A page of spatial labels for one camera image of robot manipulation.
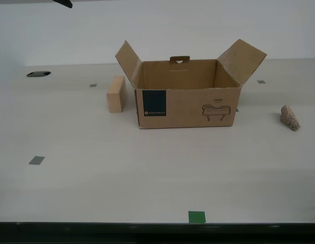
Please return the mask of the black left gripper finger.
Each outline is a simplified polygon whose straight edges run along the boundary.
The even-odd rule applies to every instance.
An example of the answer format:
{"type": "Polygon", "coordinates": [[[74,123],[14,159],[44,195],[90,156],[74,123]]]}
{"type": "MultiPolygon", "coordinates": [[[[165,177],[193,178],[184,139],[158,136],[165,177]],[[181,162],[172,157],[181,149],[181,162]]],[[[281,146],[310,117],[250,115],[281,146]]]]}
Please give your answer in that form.
{"type": "Polygon", "coordinates": [[[53,0],[53,1],[70,9],[73,7],[73,4],[70,0],[53,0]]]}

